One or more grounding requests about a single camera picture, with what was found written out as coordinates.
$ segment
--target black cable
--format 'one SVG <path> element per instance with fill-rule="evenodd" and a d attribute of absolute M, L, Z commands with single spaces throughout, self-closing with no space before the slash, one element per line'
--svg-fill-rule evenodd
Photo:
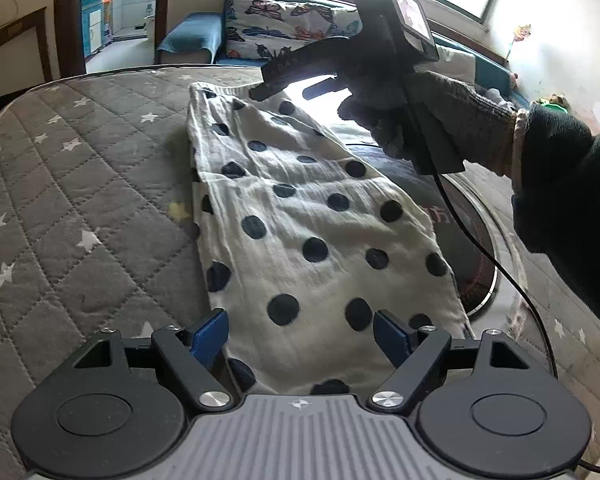
<path fill-rule="evenodd" d="M 404 90 L 405 95 L 408 95 L 407 89 L 405 88 L 403 90 Z M 536 306 L 531 301 L 531 298 L 529 298 L 529 296 L 526 294 L 526 292 L 518 284 L 518 282 L 516 280 L 514 280 L 513 277 L 500 264 L 500 262 L 498 260 L 496 260 L 489 253 L 489 251 L 487 251 L 487 249 L 485 249 L 480 244 L 480 242 L 478 240 L 475 239 L 475 237 L 471 234 L 471 232 L 469 231 L 469 229 L 467 229 L 466 226 L 464 225 L 464 223 L 462 223 L 462 220 L 460 219 L 460 217 L 458 216 L 458 213 L 456 212 L 456 208 L 454 208 L 453 204 L 451 203 L 451 200 L 449 199 L 449 196 L 446 194 L 445 188 L 442 186 L 442 181 L 440 180 L 440 176 L 438 174 L 438 170 L 436 169 L 436 166 L 433 163 L 433 158 L 431 156 L 431 152 L 429 151 L 429 147 L 427 146 L 427 142 L 424 139 L 424 134 L 420 130 L 420 125 L 415 120 L 414 113 L 411 112 L 410 110 L 409 110 L 409 115 L 411 117 L 411 122 L 413 123 L 416 135 L 420 136 L 420 139 L 422 140 L 422 142 L 424 144 L 424 147 L 425 147 L 424 151 L 426 152 L 426 155 L 427 155 L 427 162 L 429 163 L 429 165 L 431 167 L 431 176 L 433 177 L 433 180 L 436 183 L 436 186 L 438 188 L 438 191 L 440 192 L 440 196 L 442 197 L 442 200 L 445 202 L 445 205 L 449 209 L 449 212 L 451 213 L 451 216 L 454 218 L 454 220 L 458 224 L 458 227 L 464 233 L 464 235 L 467 238 L 469 238 L 469 241 L 482 254 L 484 254 L 484 256 L 486 256 L 487 259 L 504 275 L 504 277 L 509 281 L 509 283 L 520 293 L 520 296 L 522 296 L 522 299 L 525 300 L 527 306 L 529 307 L 529 310 L 531 311 L 531 313 L 533 314 L 533 316 L 534 316 L 534 318 L 536 320 L 536 323 L 538 324 L 538 328 L 540 329 L 540 333 L 542 335 L 542 340 L 544 341 L 544 346 L 546 347 L 547 357 L 548 357 L 548 360 L 549 360 L 549 364 L 551 366 L 551 372 L 554 375 L 554 377 L 557 379 L 558 378 L 558 368 L 557 368 L 557 366 L 555 364 L 554 348 L 551 345 L 551 341 L 549 340 L 549 334 L 546 331 L 546 327 L 544 326 L 544 322 L 542 322 L 542 318 L 540 317 L 540 313 L 538 312 L 538 309 L 536 308 Z M 600 466 L 599 465 L 595 465 L 595 464 L 589 463 L 589 462 L 587 462 L 586 460 L 583 460 L 583 459 L 580 459 L 578 461 L 578 465 L 580 467 L 583 467 L 584 469 L 587 469 L 587 470 L 593 472 L 593 473 L 599 473 L 600 474 Z"/>

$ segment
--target butterfly pillow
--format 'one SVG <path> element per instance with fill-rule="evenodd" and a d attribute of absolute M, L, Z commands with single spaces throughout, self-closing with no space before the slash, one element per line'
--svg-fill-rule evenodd
<path fill-rule="evenodd" d="M 353 7 L 273 0 L 227 0 L 226 54 L 270 60 L 328 36 L 352 36 L 360 19 Z"/>

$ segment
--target person's arm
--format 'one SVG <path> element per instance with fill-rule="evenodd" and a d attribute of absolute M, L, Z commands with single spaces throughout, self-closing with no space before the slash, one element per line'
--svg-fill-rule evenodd
<path fill-rule="evenodd" d="M 338 109 L 371 131 L 389 156 L 408 158 L 412 132 L 387 113 L 406 99 L 425 105 L 458 153 L 512 178 L 514 227 L 531 252 L 549 256 L 567 285 L 600 318 L 600 136 L 575 117 L 533 105 L 518 113 L 469 85 L 434 73 L 348 84 Z"/>
<path fill-rule="evenodd" d="M 600 135 L 539 105 L 524 123 L 513 150 L 516 233 L 600 319 Z"/>

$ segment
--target doorway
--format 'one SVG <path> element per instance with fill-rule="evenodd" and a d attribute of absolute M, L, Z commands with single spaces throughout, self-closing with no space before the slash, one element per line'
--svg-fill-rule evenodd
<path fill-rule="evenodd" d="M 55 0 L 62 77 L 154 63 L 167 0 Z"/>

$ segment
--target butterfly print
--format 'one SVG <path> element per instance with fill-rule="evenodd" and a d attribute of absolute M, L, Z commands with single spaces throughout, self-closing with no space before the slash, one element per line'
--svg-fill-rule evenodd
<path fill-rule="evenodd" d="M 318 14 L 320 14 L 325 20 L 329 23 L 333 23 L 333 9 L 331 7 L 325 7 L 318 4 L 302 4 L 296 6 L 292 11 L 292 16 L 302 16 L 308 12 L 315 10 Z"/>
<path fill-rule="evenodd" d="M 273 2 L 265 2 L 264 0 L 253 0 L 251 5 L 247 10 L 244 11 L 245 14 L 260 14 L 267 18 L 272 18 L 273 20 L 279 20 L 280 22 L 284 22 L 282 19 L 282 15 L 280 14 L 279 4 Z"/>
<path fill-rule="evenodd" d="M 318 41 L 324 38 L 324 32 L 321 30 L 304 30 L 303 27 L 298 25 L 294 38 L 296 40 Z"/>
<path fill-rule="evenodd" d="M 235 27 L 226 28 L 226 38 L 227 41 L 245 41 L 245 39 L 238 34 L 238 31 Z"/>
<path fill-rule="evenodd" d="M 272 36 L 273 38 L 285 38 L 286 40 L 290 40 L 291 36 L 286 35 L 281 30 L 277 30 L 275 28 L 262 28 L 262 27 L 250 27 L 244 28 L 242 33 L 246 36 Z"/>
<path fill-rule="evenodd" d="M 351 36 L 355 36 L 359 31 L 360 22 L 358 20 L 349 23 L 347 28 L 344 30 L 338 27 L 335 23 L 331 23 L 331 27 L 329 27 L 329 30 L 327 30 L 326 37 L 330 38 L 331 36 L 345 36 L 346 38 L 350 38 Z"/>
<path fill-rule="evenodd" d="M 237 19 L 235 17 L 234 0 L 227 0 L 226 1 L 226 15 L 225 15 L 225 19 L 227 21 L 236 20 Z"/>
<path fill-rule="evenodd" d="M 276 53 L 276 51 L 274 50 L 272 54 L 266 46 L 257 43 L 256 49 L 258 51 L 258 55 L 260 56 L 260 61 L 268 61 L 276 57 L 282 56 L 283 54 L 288 54 L 289 52 L 291 52 L 290 46 L 284 46 L 280 49 L 279 52 Z"/>

